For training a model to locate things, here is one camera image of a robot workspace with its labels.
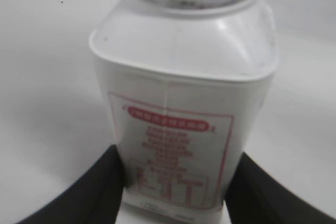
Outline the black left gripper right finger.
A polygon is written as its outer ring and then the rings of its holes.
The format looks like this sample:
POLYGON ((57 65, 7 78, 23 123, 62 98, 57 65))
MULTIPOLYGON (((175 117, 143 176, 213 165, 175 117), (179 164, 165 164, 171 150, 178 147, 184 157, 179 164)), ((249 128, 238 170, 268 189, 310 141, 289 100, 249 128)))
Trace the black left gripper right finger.
POLYGON ((279 184, 246 153, 224 199, 231 223, 335 223, 279 184))

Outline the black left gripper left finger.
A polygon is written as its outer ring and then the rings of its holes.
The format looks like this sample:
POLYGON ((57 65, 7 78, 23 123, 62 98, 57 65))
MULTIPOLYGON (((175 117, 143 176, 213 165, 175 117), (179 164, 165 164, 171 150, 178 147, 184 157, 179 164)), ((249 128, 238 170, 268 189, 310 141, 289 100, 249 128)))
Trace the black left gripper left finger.
POLYGON ((112 145, 65 192, 20 223, 116 223, 123 189, 123 166, 112 145))

